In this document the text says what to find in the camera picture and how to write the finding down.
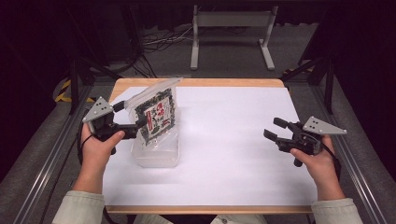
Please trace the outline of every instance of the person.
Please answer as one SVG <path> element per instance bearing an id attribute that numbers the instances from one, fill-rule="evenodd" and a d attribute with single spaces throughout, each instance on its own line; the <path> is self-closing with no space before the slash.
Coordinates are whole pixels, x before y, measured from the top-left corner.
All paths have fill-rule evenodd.
<path id="1" fill-rule="evenodd" d="M 84 124 L 81 131 L 81 141 L 85 141 L 83 146 L 83 163 L 81 170 L 72 190 L 64 196 L 52 223 L 101 223 L 102 212 L 105 207 L 104 196 L 102 195 L 103 176 L 106 164 L 110 158 L 111 149 L 125 135 L 123 131 L 114 133 L 105 142 L 92 137 L 87 124 Z M 332 139 L 329 135 L 324 135 L 322 139 L 331 151 L 333 151 Z M 359 224 L 361 218 L 352 199 L 346 198 L 338 182 L 332 157 L 323 150 L 317 156 L 309 156 L 301 150 L 292 149 L 290 153 L 302 163 L 315 181 L 318 189 L 318 201 L 312 204 L 317 224 Z M 159 220 L 160 216 L 146 219 L 149 223 Z M 217 216 L 212 224 L 227 223 L 227 218 L 232 221 L 228 223 L 266 223 L 262 216 L 236 215 Z"/>

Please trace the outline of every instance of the plastic container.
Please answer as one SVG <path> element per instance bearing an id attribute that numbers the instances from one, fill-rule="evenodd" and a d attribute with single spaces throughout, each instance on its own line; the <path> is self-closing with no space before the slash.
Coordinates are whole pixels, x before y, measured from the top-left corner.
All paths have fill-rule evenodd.
<path id="1" fill-rule="evenodd" d="M 136 162 L 145 168 L 175 167 L 178 163 L 180 111 L 177 108 L 176 84 L 182 78 L 169 78 L 146 88 L 125 101 L 129 119 L 135 123 L 146 117 L 132 146 Z"/>

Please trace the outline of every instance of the person's right hand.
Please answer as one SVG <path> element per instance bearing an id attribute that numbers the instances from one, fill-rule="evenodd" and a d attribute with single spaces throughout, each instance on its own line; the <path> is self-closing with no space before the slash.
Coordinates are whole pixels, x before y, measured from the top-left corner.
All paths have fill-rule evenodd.
<path id="1" fill-rule="evenodd" d="M 322 143 L 334 153 L 332 139 L 329 135 L 324 135 L 322 137 Z M 318 155 L 310 156 L 299 149 L 293 148 L 290 153 L 305 164 L 309 174 L 311 174 L 314 179 L 318 188 L 318 201 L 345 198 L 335 173 L 332 156 L 329 152 L 322 150 Z"/>

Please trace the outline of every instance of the human hand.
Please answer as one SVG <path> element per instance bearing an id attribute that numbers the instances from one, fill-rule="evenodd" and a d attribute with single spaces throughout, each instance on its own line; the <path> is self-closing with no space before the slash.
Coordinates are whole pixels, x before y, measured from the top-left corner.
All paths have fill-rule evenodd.
<path id="1" fill-rule="evenodd" d="M 82 166 L 73 190 L 90 193 L 102 193 L 103 174 L 111 155 L 111 150 L 123 138 L 125 132 L 114 133 L 105 142 L 91 136 L 88 124 L 84 124 L 81 130 L 81 142 L 89 138 L 82 149 Z"/>
<path id="2" fill-rule="evenodd" d="M 329 135 L 323 135 L 322 143 L 334 153 L 332 139 Z M 345 198 L 344 192 L 341 190 L 338 182 L 332 156 L 329 152 L 322 150 L 318 155 L 310 156 L 299 149 L 293 148 L 290 153 L 305 164 L 309 174 L 311 174 L 317 185 L 319 201 Z"/>

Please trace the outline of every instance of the wooden table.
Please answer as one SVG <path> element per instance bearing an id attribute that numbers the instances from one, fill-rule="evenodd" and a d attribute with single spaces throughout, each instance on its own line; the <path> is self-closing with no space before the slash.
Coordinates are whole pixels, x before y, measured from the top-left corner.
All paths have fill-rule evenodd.
<path id="1" fill-rule="evenodd" d="M 114 87 L 109 102 L 115 100 L 130 87 L 147 87 L 165 78 L 121 78 Z M 244 79 L 244 78 L 184 78 L 180 87 L 270 87 L 284 88 L 279 79 Z M 107 205 L 109 213 L 114 214 L 306 214 L 311 213 L 310 205 Z"/>

